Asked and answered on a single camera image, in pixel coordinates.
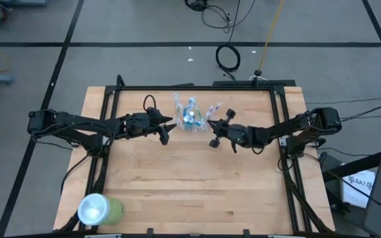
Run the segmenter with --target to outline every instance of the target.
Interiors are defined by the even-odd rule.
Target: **black cable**
[[[332,148],[332,147],[328,147],[328,148],[318,148],[317,150],[324,150],[324,149],[331,149],[331,150],[334,150],[334,151],[336,151],[336,152],[338,152],[338,153],[341,153],[341,154],[343,154],[343,155],[348,155],[348,156],[353,156],[353,157],[357,157],[357,156],[370,156],[370,155],[352,155],[352,154],[350,154],[350,153],[345,153],[345,152],[339,151],[339,150],[337,150],[337,149],[335,149],[335,148]]]
[[[152,95],[146,95],[146,97],[145,97],[145,99],[144,99],[144,110],[145,110],[145,111],[148,111],[148,109],[146,108],[145,104],[146,104],[146,99],[148,99],[149,97],[152,98],[152,101],[153,101],[153,107],[154,107],[155,109],[157,109],[157,102],[155,101],[155,98],[154,98]]]
[[[219,13],[218,11],[216,11],[214,8],[217,8],[217,9],[221,10],[221,11],[223,12],[223,14],[224,14],[224,17],[222,16],[221,13]],[[229,18],[229,16],[226,14],[226,12],[225,12],[221,7],[219,7],[219,6],[215,6],[215,5],[209,5],[209,6],[207,7],[207,9],[208,9],[208,10],[211,10],[211,11],[213,11],[213,12],[215,12],[215,13],[217,13],[217,15],[219,15],[219,16],[224,20],[224,22],[226,23],[226,25],[223,26],[223,27],[221,27],[221,29],[223,30],[224,33],[228,34],[229,31],[230,31],[230,27],[227,27],[227,26],[229,26],[231,22],[230,22],[230,18]],[[203,22],[205,25],[211,27],[211,25],[209,25],[209,24],[205,21],[205,19],[204,19],[204,12],[205,12],[205,11],[203,11],[202,14],[201,14],[202,22]]]
[[[283,178],[286,187],[293,193],[293,196],[299,201],[301,208],[307,213],[308,217],[311,219],[312,223],[315,225],[317,230],[321,233],[334,233],[330,228],[328,228],[324,222],[317,216],[310,204],[305,199],[304,195],[298,190],[298,186],[292,180],[289,171],[283,171]]]
[[[189,0],[185,0],[186,6],[194,11],[203,11],[207,8],[207,0],[196,0],[189,3]]]
[[[51,135],[54,135],[54,134],[56,134],[56,133],[58,133],[58,132],[60,132],[60,131],[66,130],[66,129],[68,129],[68,128],[72,128],[72,127],[79,126],[79,125],[84,125],[84,124],[94,124],[94,125],[96,125],[96,126],[100,126],[100,127],[102,127],[106,132],[108,132],[108,134],[110,135],[110,138],[112,138],[112,134],[111,134],[110,130],[109,130],[106,126],[104,126],[104,125],[102,125],[102,124],[100,124],[100,123],[98,123],[98,122],[80,122],[80,123],[72,124],[72,125],[66,126],[66,127],[64,127],[64,128],[55,130],[55,131],[53,131],[53,132],[50,132],[50,133],[47,133],[47,134],[43,134],[43,135],[39,135],[39,137],[41,138],[41,137],[44,137],[44,136],[51,136]],[[42,130],[42,131],[38,131],[38,132],[31,132],[31,134],[34,136],[36,133],[45,132],[48,128],[46,128],[46,129],[44,129],[44,130]]]
[[[346,103],[346,102],[365,102],[370,100],[381,100],[381,97],[373,98],[373,99],[343,100],[343,101],[337,101],[337,102],[306,102],[305,104],[339,104],[339,103]]]
[[[295,164],[294,159],[292,159],[291,160],[292,164],[290,164],[289,168],[288,169],[283,169],[283,168],[280,167],[280,162],[281,161],[282,161],[282,158],[278,159],[278,161],[277,161],[277,167],[282,172],[289,171],[294,166],[294,164]]]
[[[60,194],[63,194],[63,188],[64,188],[64,182],[65,180],[67,179],[67,177],[69,176],[69,174],[77,167],[79,166],[80,164],[82,164],[82,162],[84,162],[86,160],[86,158],[88,158],[89,156],[89,152],[86,154],[86,156],[84,156],[84,158],[82,158],[79,162],[77,162],[74,166],[72,166],[72,168],[69,169],[69,171],[67,171],[67,173],[64,175],[64,178],[63,178],[63,181],[61,182],[61,190],[60,190]]]
[[[377,106],[377,107],[375,107],[375,108],[373,108],[373,109],[370,109],[370,110],[367,110],[367,111],[365,111],[365,112],[360,112],[360,113],[358,113],[358,114],[355,114],[355,115],[353,115],[353,116],[350,116],[350,117],[348,117],[348,118],[342,120],[341,122],[346,122],[346,121],[349,121],[349,120],[358,118],[358,117],[363,116],[363,115],[365,115],[365,114],[368,114],[368,113],[370,113],[370,112],[374,112],[375,110],[378,110],[378,109],[381,109],[381,106]]]
[[[381,115],[379,116],[360,116],[360,117],[357,117],[357,118],[353,118],[353,119],[365,119],[365,118],[381,118]]]
[[[246,13],[245,17],[243,17],[242,20],[240,20],[238,23],[236,23],[237,18],[235,18],[234,24],[231,25],[231,26],[228,26],[228,25],[226,25],[226,26],[213,26],[213,25],[211,25],[211,24],[208,24],[208,23],[205,21],[205,19],[204,19],[204,12],[205,12],[205,10],[202,12],[202,21],[203,21],[203,23],[204,23],[205,25],[207,25],[207,26],[209,26],[209,27],[211,27],[211,28],[216,28],[216,29],[233,28],[233,27],[235,27],[235,26],[241,24],[241,23],[248,17],[249,13],[251,12],[252,8],[254,7],[254,4],[255,4],[255,0],[253,0],[252,5],[251,5],[251,7],[249,8],[248,12]]]
[[[254,154],[259,155],[259,154],[261,154],[264,151],[264,148],[267,146],[267,140],[270,138],[271,134],[273,134],[273,131],[271,131],[269,133],[269,135],[266,137],[266,139],[264,141],[264,144],[263,144],[263,148],[259,152],[255,151],[255,149],[253,147],[253,144],[252,144],[252,138],[248,136],[248,138],[249,138],[249,144],[250,144],[252,152],[254,152]]]
[[[353,186],[351,183],[347,182],[345,179],[337,176],[335,173],[331,172],[329,168],[327,168],[324,163],[322,161],[320,161],[318,158],[314,157],[313,155],[309,155],[307,153],[304,153],[304,155],[307,155],[308,157],[311,157],[312,159],[315,159],[316,161],[318,161],[318,163],[320,163],[325,169],[326,169],[326,172],[328,172],[329,174],[331,174],[331,176],[339,179],[340,181],[344,182],[345,184],[347,184],[348,186],[350,186],[351,188],[355,189],[357,192],[361,193],[362,195],[366,196],[369,200],[372,200],[373,202],[375,202],[377,205],[381,206],[381,202],[375,200],[374,198],[370,197],[369,195],[367,195],[366,193],[364,193],[363,191],[357,189],[355,186]]]
[[[32,140],[33,140],[35,143],[39,143],[39,144],[43,144],[43,145],[53,145],[53,146],[56,146],[56,147],[59,147],[59,148],[62,148],[62,149],[66,149],[66,150],[70,150],[70,151],[73,150],[72,148],[64,147],[64,146],[62,146],[62,145],[58,145],[58,144],[56,144],[56,143],[38,141],[38,138],[36,138],[36,136],[32,136]]]
[[[237,19],[237,14],[239,12],[239,6],[240,5],[241,5],[241,0],[238,0],[235,19]],[[232,27],[232,33],[230,34],[228,42],[226,44],[222,44],[222,45],[218,46],[218,48],[216,50],[216,62],[218,64],[218,67],[220,67],[220,69],[222,69],[224,71],[224,73],[227,73],[232,78],[233,81],[236,81],[236,78],[230,72],[235,72],[239,68],[239,66],[241,64],[241,55],[236,48],[234,48],[233,46],[230,45],[234,31],[235,31],[235,25],[233,25],[233,27]],[[225,48],[225,47],[231,49],[232,52],[235,53],[235,55],[236,55],[237,63],[233,67],[226,67],[226,66],[222,65],[222,63],[220,63],[220,60],[218,58],[218,53],[220,52],[220,50],[222,48]]]
[[[35,143],[44,144],[44,145],[53,145],[53,146],[56,146],[58,148],[62,148],[62,149],[70,150],[70,151],[73,150],[72,148],[64,147],[62,145],[58,145],[56,143],[51,143],[51,142],[35,141]]]

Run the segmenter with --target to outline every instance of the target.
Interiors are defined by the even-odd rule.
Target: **wooden tabletop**
[[[99,118],[104,89],[88,88],[82,116]],[[290,117],[305,112],[301,88],[286,87],[285,91]],[[121,91],[117,116],[142,112],[148,94],[155,97],[163,115],[174,115],[173,91]],[[225,118],[231,108],[236,111],[234,124],[274,124],[268,92],[179,91],[179,95],[183,104],[195,96],[203,113],[222,102],[215,118]],[[277,102],[283,120],[279,97]],[[249,229],[251,234],[292,234],[283,175],[277,168],[277,141],[255,155],[239,146],[233,153],[226,139],[213,149],[208,146],[212,138],[212,132],[175,128],[166,146],[161,145],[158,135],[115,141],[104,194],[122,200],[126,211],[118,225],[100,226],[99,232],[146,233],[151,227],[154,233],[242,234],[243,229]],[[306,153],[316,155],[310,148]],[[83,148],[74,149],[69,167],[84,155]],[[54,228],[66,223],[83,198],[90,161],[67,178]],[[303,157],[300,169],[308,203],[334,229],[319,163]],[[296,199],[295,203],[300,230],[304,230]]]

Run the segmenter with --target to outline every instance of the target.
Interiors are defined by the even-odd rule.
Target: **black metal frame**
[[[271,106],[273,111],[273,118],[275,121],[275,124],[280,123],[279,114],[278,114],[278,107],[277,107],[277,100],[276,95],[280,98],[280,103],[282,105],[282,111],[284,114],[284,119],[289,120],[289,112],[286,102],[286,95],[284,92],[284,87],[293,87],[296,86],[295,81],[293,80],[284,80],[284,81],[258,81],[254,79],[253,81],[236,81],[236,82],[230,82],[230,81],[217,81],[213,83],[213,86],[194,86],[193,84],[185,84],[185,85],[175,85],[175,86],[126,86],[120,78],[117,78],[117,85],[115,86],[106,86],[105,87],[105,93],[104,93],[104,99],[103,99],[103,105],[101,108],[101,115],[100,119],[104,120],[107,109],[108,109],[108,101],[111,97],[111,95],[114,95],[114,100],[112,102],[112,108],[111,108],[111,118],[116,117],[116,111],[118,107],[118,100],[120,97],[121,91],[268,91],[271,98]],[[286,176],[290,176],[288,170],[288,164],[287,164],[287,158],[284,154],[284,151],[280,149],[279,145],[279,151],[280,151],[280,158],[282,159],[282,168],[286,171],[283,173],[284,179],[286,180]],[[103,160],[103,165],[101,167],[101,172],[103,170],[107,170],[108,165],[108,158],[109,158],[109,152],[106,156],[101,157]],[[86,193],[85,195],[89,194],[91,192],[93,181],[95,179],[95,172],[97,168],[97,162],[98,157],[93,157],[91,161],[91,166],[89,168],[89,176],[88,181],[86,185]],[[305,198],[304,194],[304,187],[302,182],[302,176],[300,172],[300,167],[298,164],[298,160],[294,160],[294,174],[295,174],[295,180],[296,180],[296,186],[298,189],[298,192],[302,195],[303,198]],[[98,193],[103,193],[103,188],[98,191]],[[299,230],[298,225],[298,218],[296,216],[296,208],[293,198],[293,193],[291,190],[286,187],[286,195],[288,200],[288,207],[289,207],[289,215],[290,215],[290,221],[292,224],[292,230],[293,235],[295,236],[304,236],[304,237],[340,237],[340,238],[359,238],[358,236],[352,236],[352,235],[340,235],[336,233],[313,233],[311,228],[311,222],[307,215],[307,212],[302,209],[302,215],[304,218],[304,227],[305,231]],[[16,237],[24,237],[24,238],[38,238],[38,237],[84,237],[86,235],[96,235],[97,234],[97,226],[92,226],[90,229],[86,229],[86,227],[79,223],[79,230],[77,231],[59,231],[55,233],[43,233],[43,234],[34,234],[34,235],[21,235]],[[148,228],[147,233],[143,234],[122,234],[122,237],[125,238],[135,238],[135,237],[170,237],[170,238],[182,238],[182,237],[194,237],[192,234],[154,234],[152,228]],[[200,238],[219,238],[219,237],[229,237],[229,238],[250,238],[250,237],[262,237],[267,238],[267,235],[250,235],[249,230],[245,229],[243,230],[243,235],[198,235],[195,237]]]
[[[362,159],[335,167],[334,169],[330,169],[329,171],[323,172],[323,180],[324,182],[329,182],[337,179],[335,176],[331,175],[332,172],[334,175],[339,176],[340,178],[353,175],[357,172],[365,171],[368,169],[372,169],[378,167],[381,161],[381,152],[375,153],[374,155],[369,155]]]

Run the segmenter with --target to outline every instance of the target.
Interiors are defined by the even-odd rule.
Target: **metal rod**
[[[277,103],[276,103],[276,96],[275,91],[273,89],[270,89],[270,99],[271,99],[271,106],[273,109],[273,118],[275,119],[275,124],[280,123],[280,119],[278,117],[278,110],[277,110]],[[286,162],[286,158],[283,155],[282,150],[280,149],[279,144],[279,152],[280,152],[280,158],[282,159],[282,168],[283,168],[283,179],[286,179],[285,171],[288,169],[288,163]],[[292,230],[293,233],[299,231],[298,227],[298,218],[296,217],[296,210],[295,210],[295,203],[294,203],[294,197],[288,187],[286,187],[286,196],[288,198],[288,207],[289,207],[289,215],[290,215],[290,222],[292,223]]]
[[[99,115],[100,120],[105,119],[106,110],[108,107],[108,99],[110,98],[109,94],[104,95],[103,105],[101,108],[101,114]],[[98,157],[92,157],[91,167],[89,168],[89,175],[87,177],[85,196],[92,193],[93,181],[95,179],[95,172],[97,170]],[[79,230],[83,231],[85,229],[85,225],[79,221]]]
[[[304,231],[298,231],[294,234],[298,237],[305,237],[305,238],[366,238],[364,236],[358,236],[358,235],[344,235],[344,234],[338,234],[338,233],[324,233],[324,232],[304,232]]]
[[[289,111],[288,111],[288,103],[286,101],[286,96],[285,95],[280,95],[280,101],[282,102],[282,110],[283,110],[283,115],[284,115],[284,120],[287,121],[289,120]],[[301,169],[299,166],[299,160],[296,158],[293,160],[294,164],[294,174],[295,174],[295,181],[296,181],[296,186],[298,186],[298,190],[301,193],[302,197],[305,199],[305,191],[304,191],[304,182],[302,181],[302,175],[301,175]],[[304,227],[305,231],[311,232],[312,227],[311,227],[311,221],[310,218],[308,217],[308,214],[304,209],[302,209],[302,217],[304,219]]]
[[[231,86],[122,86],[122,91],[269,91],[273,86],[287,86],[286,83],[270,85],[231,85]]]
[[[112,108],[111,108],[110,118],[116,118],[119,95],[120,95],[120,90],[115,90],[115,92],[114,92],[114,98],[113,98],[113,101],[112,101]],[[103,180],[101,181],[101,187],[97,191],[99,194],[103,194],[104,193],[104,186],[105,186],[105,179],[106,179],[106,170],[108,169],[108,158],[109,157],[110,157],[110,150],[103,157],[103,163],[101,165],[101,171],[99,172],[100,175],[104,176]],[[98,226],[97,225],[93,225],[92,226],[92,230],[95,230],[95,231],[98,230]]]
[[[367,156],[363,159],[347,163],[345,165],[336,167],[329,171],[323,172],[324,182],[329,182],[337,179],[331,173],[337,175],[339,178],[346,177],[348,175],[353,175],[357,172],[364,171],[367,169],[375,168],[380,164],[381,152],[375,153],[374,155]]]

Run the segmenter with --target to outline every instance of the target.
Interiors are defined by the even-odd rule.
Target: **black clamp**
[[[122,86],[126,86],[124,80],[121,75],[117,75],[116,90],[121,90]]]
[[[248,229],[243,230],[243,238],[250,238],[251,234]]]
[[[146,230],[146,238],[153,238],[153,228],[148,228]]]
[[[213,130],[214,130],[214,133],[216,134],[216,138],[212,139],[210,141],[210,147],[218,148],[218,146],[220,145],[220,138],[225,137],[227,135],[228,124],[229,124],[230,120],[235,117],[235,115],[236,115],[236,112],[234,110],[228,109],[228,111],[226,112],[227,119],[226,120],[220,120],[220,122],[217,125],[215,125]],[[234,153],[237,153],[235,142],[232,142],[232,149],[233,149]]]

